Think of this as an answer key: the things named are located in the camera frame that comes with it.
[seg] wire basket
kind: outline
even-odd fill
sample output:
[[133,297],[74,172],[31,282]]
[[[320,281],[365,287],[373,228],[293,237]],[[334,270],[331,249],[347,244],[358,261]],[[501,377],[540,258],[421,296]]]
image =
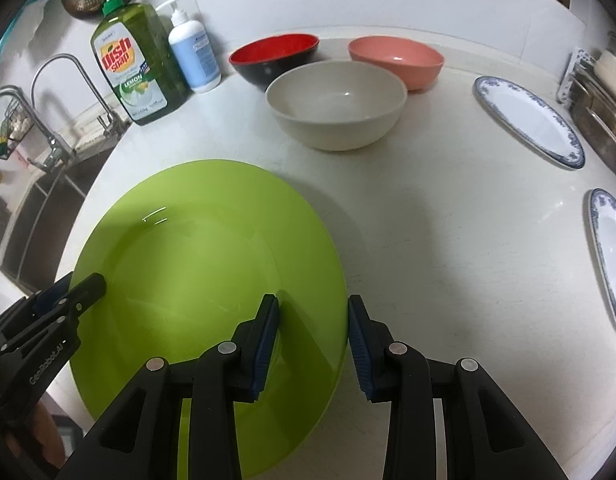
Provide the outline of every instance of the wire basket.
[[12,99],[6,108],[0,126],[0,159],[6,160],[31,130],[34,122],[23,106]]

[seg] kitchen faucet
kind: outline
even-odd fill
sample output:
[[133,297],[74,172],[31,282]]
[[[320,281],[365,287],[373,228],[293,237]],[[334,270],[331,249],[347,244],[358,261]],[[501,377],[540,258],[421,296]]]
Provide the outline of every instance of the kitchen faucet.
[[72,61],[74,63],[74,65],[77,67],[77,70],[79,70],[79,73],[82,75],[84,81],[88,85],[88,88],[90,88],[90,91],[97,98],[99,104],[101,104],[102,108],[104,108],[104,111],[108,116],[108,124],[106,124],[101,117],[97,117],[99,124],[101,124],[101,126],[104,128],[104,136],[121,137],[126,132],[131,122],[122,121],[121,117],[119,117],[117,112],[115,112],[108,105],[108,103],[106,103],[105,99],[101,96],[96,86],[92,82],[92,79],[89,78],[88,73],[83,68],[83,65],[81,64],[79,59],[77,59],[72,54],[56,54],[56,56],[49,57],[48,59],[46,59],[37,69],[37,73],[35,73],[35,76],[32,78],[32,84],[30,85],[30,103],[32,104],[33,108],[35,107],[35,85],[37,84],[37,78],[39,78],[39,75],[43,69],[45,69],[49,64],[51,64],[53,61],[56,61],[57,59],[67,59],[68,61]]
[[0,97],[8,96],[21,105],[24,108],[25,112],[32,119],[34,125],[39,129],[41,134],[46,138],[48,144],[50,145],[50,154],[46,157],[46,160],[42,163],[34,162],[30,159],[28,161],[33,164],[36,168],[39,168],[46,173],[50,173],[52,169],[59,163],[69,162],[70,159],[74,156],[74,150],[68,145],[68,143],[64,140],[61,135],[55,134],[50,128],[46,126],[46,124],[39,118],[39,115],[35,111],[34,107],[31,106],[26,97],[24,96],[24,92],[15,85],[6,85],[0,88]]

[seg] screw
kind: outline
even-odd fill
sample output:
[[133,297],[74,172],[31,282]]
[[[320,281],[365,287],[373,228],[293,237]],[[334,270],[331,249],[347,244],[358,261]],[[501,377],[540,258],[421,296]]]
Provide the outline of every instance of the screw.
[[161,357],[153,357],[146,363],[146,368],[151,372],[156,372],[157,370],[161,370],[165,364],[166,362]]
[[217,346],[217,350],[220,354],[232,354],[237,349],[237,345],[232,341],[224,341],[223,343],[219,343]]
[[476,370],[478,370],[478,363],[474,359],[470,359],[468,357],[467,359],[461,360],[461,368],[463,368],[467,372],[475,372]]
[[399,341],[395,341],[394,343],[390,343],[390,346],[388,346],[388,350],[390,350],[390,352],[393,354],[403,355],[408,351],[408,347],[405,346],[403,343],[400,343]]

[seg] beige bowl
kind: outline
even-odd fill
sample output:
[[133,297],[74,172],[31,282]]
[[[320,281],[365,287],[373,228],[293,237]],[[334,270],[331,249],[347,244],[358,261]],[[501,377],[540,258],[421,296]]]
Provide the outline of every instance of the beige bowl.
[[403,81],[357,61],[320,61],[279,76],[265,98],[289,136],[319,150],[353,150],[383,137],[406,104]]

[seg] sink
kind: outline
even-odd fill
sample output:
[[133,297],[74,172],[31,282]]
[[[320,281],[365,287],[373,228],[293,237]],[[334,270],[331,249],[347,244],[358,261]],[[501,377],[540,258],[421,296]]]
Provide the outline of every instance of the sink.
[[82,153],[31,186],[0,261],[0,271],[28,294],[54,284],[72,225],[113,148]]

